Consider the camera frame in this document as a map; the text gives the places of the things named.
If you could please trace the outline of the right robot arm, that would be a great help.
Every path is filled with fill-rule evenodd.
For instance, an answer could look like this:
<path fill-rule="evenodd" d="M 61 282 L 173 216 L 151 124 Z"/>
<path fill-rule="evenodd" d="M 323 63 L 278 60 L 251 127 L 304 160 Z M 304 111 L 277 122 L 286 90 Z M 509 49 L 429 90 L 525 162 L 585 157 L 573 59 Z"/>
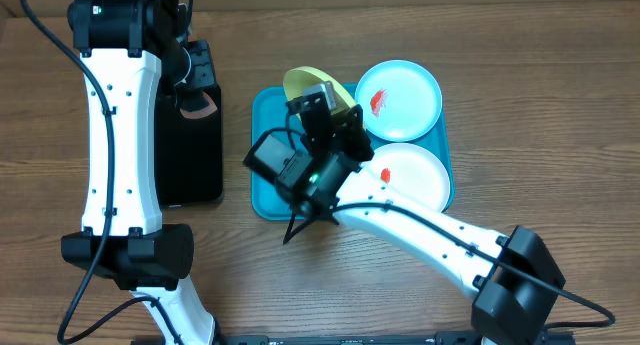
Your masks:
<path fill-rule="evenodd" d="M 295 150 L 264 132 L 244 159 L 307 222 L 327 219 L 371 233 L 429 264 L 472 301 L 471 323 L 495 344 L 540 344 L 565 280 L 541 238 L 510 236 L 433 210 L 364 166 L 373 156 L 360 106 L 300 113 Z"/>

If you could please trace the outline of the yellow-green plate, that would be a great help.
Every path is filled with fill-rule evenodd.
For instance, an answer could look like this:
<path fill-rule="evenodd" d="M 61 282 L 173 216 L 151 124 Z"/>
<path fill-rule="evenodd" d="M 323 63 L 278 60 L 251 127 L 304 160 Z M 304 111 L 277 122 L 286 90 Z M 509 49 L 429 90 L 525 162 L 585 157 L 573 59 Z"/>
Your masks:
<path fill-rule="evenodd" d="M 337 105 L 331 111 L 331 122 L 335 125 L 353 120 L 356 106 L 353 96 L 345 86 L 328 73 L 310 66 L 300 66 L 287 71 L 283 78 L 283 88 L 288 101 L 304 95 L 304 90 L 323 82 L 331 82 Z"/>

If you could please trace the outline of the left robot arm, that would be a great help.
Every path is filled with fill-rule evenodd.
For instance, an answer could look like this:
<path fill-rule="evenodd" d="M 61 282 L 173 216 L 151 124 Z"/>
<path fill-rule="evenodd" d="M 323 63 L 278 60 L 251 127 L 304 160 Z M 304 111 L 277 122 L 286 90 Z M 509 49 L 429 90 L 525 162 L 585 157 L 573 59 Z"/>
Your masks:
<path fill-rule="evenodd" d="M 65 261 L 143 303 L 166 344 L 210 344 L 216 322 L 190 276 L 194 235 L 163 212 L 220 199 L 222 94 L 208 43 L 180 0 L 74 0 L 85 70 L 89 180 Z"/>

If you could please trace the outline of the white plate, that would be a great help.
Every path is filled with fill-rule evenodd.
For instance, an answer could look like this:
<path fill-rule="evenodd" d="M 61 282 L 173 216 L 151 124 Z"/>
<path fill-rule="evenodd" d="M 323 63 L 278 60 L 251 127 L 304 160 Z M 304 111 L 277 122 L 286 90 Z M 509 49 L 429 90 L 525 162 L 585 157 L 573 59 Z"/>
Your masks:
<path fill-rule="evenodd" d="M 452 194 L 443 163 L 430 151 L 410 143 L 392 143 L 374 151 L 363 164 L 386 185 L 427 207 L 443 212 Z"/>

